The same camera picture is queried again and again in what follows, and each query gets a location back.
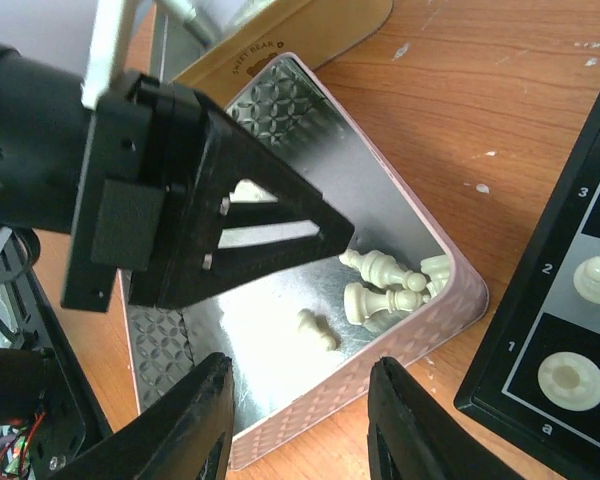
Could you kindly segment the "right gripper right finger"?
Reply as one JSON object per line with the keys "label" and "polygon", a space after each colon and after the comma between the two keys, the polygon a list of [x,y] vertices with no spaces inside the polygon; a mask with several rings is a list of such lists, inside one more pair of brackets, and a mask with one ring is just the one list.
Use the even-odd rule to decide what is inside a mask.
{"label": "right gripper right finger", "polygon": [[371,369],[367,434],[372,479],[518,479],[393,357]]}

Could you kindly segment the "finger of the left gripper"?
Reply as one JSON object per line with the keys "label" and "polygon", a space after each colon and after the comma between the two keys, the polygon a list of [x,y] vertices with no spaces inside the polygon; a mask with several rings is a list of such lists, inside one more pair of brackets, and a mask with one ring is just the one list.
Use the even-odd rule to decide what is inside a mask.
{"label": "finger of the left gripper", "polygon": [[[344,251],[354,226],[323,194],[209,98],[180,120],[166,163],[159,234],[164,270],[155,305],[180,309]],[[223,234],[307,221],[313,233],[222,247]]]}

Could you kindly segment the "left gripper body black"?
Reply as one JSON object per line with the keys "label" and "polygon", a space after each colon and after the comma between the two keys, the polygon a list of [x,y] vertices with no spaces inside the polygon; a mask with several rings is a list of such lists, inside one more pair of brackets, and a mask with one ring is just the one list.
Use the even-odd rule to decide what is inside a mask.
{"label": "left gripper body black", "polygon": [[164,297],[186,204],[176,164],[197,154],[203,109],[195,92],[139,72],[124,74],[91,114],[61,305],[105,312],[118,271],[128,300]]}

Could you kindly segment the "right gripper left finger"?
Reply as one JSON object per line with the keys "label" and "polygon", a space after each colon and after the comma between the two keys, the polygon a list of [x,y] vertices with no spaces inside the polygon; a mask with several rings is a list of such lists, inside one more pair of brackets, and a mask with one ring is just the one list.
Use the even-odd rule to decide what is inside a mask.
{"label": "right gripper left finger", "polygon": [[126,427],[53,479],[224,479],[235,421],[230,357],[208,355]]}

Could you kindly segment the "white chess piece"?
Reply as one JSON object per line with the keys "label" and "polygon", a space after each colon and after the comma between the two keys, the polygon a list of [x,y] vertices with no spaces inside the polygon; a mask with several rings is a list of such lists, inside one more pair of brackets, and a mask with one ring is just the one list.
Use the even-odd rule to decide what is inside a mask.
{"label": "white chess piece", "polygon": [[600,256],[582,262],[574,272],[573,283],[582,298],[600,305]]}

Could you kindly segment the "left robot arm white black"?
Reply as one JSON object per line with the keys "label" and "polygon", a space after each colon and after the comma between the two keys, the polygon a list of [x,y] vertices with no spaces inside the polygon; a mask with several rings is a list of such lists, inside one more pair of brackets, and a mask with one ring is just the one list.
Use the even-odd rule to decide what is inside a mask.
{"label": "left robot arm white black", "polygon": [[[128,70],[85,107],[81,84],[0,44],[0,229],[26,252],[0,284],[39,259],[34,229],[70,236],[61,304],[93,312],[107,310],[118,270],[131,272],[130,304],[181,310],[351,240],[352,223],[203,92]],[[275,201],[232,204],[242,180]],[[298,221],[318,233],[219,248],[225,230]],[[21,455],[60,420],[43,398],[62,373],[43,351],[0,349],[0,425],[34,420]],[[225,479],[232,373],[228,356],[209,354],[118,433],[83,452],[77,439],[49,479]]]}

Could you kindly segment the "black white chess board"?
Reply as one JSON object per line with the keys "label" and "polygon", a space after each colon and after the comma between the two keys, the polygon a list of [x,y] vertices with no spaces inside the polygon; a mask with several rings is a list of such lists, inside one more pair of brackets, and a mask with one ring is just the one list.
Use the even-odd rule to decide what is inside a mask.
{"label": "black white chess board", "polygon": [[568,479],[600,479],[600,404],[550,402],[537,372],[556,352],[600,368],[600,305],[573,275],[600,256],[600,92],[455,397],[455,407]]}

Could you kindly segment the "white pawn in tin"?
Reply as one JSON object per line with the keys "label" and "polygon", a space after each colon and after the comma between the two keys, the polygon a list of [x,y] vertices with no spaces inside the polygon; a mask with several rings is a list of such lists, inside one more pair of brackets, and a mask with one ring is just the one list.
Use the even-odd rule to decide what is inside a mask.
{"label": "white pawn in tin", "polygon": [[310,310],[303,309],[297,314],[297,332],[308,342],[323,351],[335,351],[338,342],[327,330],[321,328],[317,316]]}

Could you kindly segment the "pink tin box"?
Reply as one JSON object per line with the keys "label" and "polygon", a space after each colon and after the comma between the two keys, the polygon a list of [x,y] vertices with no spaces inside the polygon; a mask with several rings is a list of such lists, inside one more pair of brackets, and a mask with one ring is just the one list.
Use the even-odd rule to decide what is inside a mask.
{"label": "pink tin box", "polygon": [[[409,365],[481,318],[484,280],[366,134],[294,54],[274,58],[228,113],[318,188],[355,227],[351,247],[416,269],[446,254],[444,290],[414,313],[349,324],[345,287],[358,274],[329,258],[285,270],[181,311],[126,306],[136,404],[148,409],[208,354],[233,361],[235,422],[229,466],[239,470],[330,416],[369,387],[373,364]],[[323,351],[296,330],[307,309],[338,342]]]}

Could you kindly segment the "white piece in tin corner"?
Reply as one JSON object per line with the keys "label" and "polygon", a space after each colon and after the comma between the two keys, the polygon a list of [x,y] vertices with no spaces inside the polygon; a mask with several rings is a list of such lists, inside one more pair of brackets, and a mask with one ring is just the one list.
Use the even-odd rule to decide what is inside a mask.
{"label": "white piece in tin corner", "polygon": [[428,294],[412,290],[375,293],[360,283],[350,283],[344,289],[343,303],[345,316],[352,325],[363,325],[374,314],[382,311],[414,312],[431,299]]}

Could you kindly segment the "white bishop in tin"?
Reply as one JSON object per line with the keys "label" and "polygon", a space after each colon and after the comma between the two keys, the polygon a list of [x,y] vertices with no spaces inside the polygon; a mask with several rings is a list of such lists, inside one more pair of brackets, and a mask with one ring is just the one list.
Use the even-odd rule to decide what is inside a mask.
{"label": "white bishop in tin", "polygon": [[401,286],[403,289],[422,292],[428,283],[423,274],[400,266],[393,256],[379,250],[361,254],[356,250],[346,249],[339,260],[343,265],[357,270],[364,281],[378,288]]}

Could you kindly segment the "gold tin lid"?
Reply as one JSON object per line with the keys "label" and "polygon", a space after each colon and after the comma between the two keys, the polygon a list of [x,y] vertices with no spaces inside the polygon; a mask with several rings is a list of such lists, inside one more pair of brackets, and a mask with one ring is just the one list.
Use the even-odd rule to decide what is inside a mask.
{"label": "gold tin lid", "polygon": [[274,58],[293,53],[314,70],[387,21],[392,0],[275,1],[175,76],[227,105]]}

